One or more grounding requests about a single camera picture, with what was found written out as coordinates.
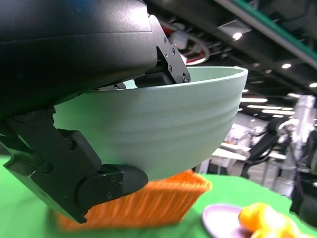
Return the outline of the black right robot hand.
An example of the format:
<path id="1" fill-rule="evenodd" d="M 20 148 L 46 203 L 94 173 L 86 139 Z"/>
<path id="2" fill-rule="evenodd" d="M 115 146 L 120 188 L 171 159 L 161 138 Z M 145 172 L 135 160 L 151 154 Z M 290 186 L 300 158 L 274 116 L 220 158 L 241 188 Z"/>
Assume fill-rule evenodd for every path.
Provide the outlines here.
<path id="1" fill-rule="evenodd" d="M 312 173 L 299 172 L 295 176 L 291 194 L 290 212 L 316 228 L 317 227 L 317 176 Z"/>

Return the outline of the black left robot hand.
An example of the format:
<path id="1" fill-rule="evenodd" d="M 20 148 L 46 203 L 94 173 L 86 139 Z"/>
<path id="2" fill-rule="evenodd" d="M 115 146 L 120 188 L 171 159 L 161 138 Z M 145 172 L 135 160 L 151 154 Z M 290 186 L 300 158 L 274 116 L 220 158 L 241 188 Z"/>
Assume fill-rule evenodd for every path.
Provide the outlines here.
<path id="1" fill-rule="evenodd" d="M 148 178 L 104 165 L 76 130 L 57 129 L 55 105 L 124 81 L 190 82 L 178 50 L 142 0 L 3 0 L 0 3 L 0 143 L 5 168 L 44 203 L 82 224 L 96 205 Z"/>

